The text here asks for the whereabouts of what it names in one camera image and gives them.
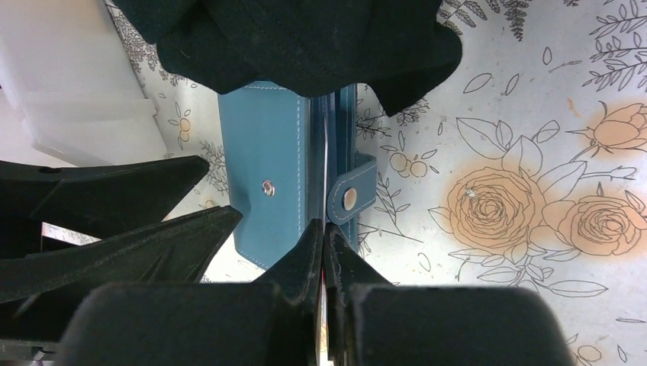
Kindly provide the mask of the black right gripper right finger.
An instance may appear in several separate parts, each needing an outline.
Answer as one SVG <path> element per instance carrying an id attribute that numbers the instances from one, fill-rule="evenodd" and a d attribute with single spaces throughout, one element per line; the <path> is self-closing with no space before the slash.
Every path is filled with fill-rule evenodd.
<path id="1" fill-rule="evenodd" d="M 328 355 L 336 365 L 571 365 L 540 296 L 518 287 L 396 286 L 328 224 Z"/>

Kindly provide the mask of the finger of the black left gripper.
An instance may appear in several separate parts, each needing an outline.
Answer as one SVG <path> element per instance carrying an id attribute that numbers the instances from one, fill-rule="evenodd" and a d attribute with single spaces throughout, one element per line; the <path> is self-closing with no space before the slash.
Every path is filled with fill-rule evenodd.
<path id="1" fill-rule="evenodd" d="M 73 284 L 197 283 L 242 217 L 231 206 L 212 207 L 83 246 L 3 259 L 1 301 Z"/>
<path id="2" fill-rule="evenodd" d="M 85 168 L 2 162 L 1 216 L 107 238 L 162 221 L 208 169 L 199 156 Z"/>

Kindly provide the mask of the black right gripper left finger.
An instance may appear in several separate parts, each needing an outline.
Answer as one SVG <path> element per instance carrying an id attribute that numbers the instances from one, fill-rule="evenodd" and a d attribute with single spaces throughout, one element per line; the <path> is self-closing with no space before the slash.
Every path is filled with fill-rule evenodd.
<path id="1" fill-rule="evenodd" d="M 256 280 L 108 284 L 81 303 L 58 365 L 315 365 L 324 225 Z"/>

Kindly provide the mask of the blue leather card holder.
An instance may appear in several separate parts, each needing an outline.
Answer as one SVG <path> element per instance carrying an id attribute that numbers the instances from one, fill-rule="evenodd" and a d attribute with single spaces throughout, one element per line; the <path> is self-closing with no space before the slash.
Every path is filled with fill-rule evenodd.
<path id="1" fill-rule="evenodd" d="M 324 124 L 328 127 L 327 222 L 356 249 L 358 218 L 376 200 L 377 163 L 356 148 L 357 87 L 306 98 L 271 82 L 220 95 L 230 205 L 243 215 L 236 251 L 267 269 L 322 214 Z"/>

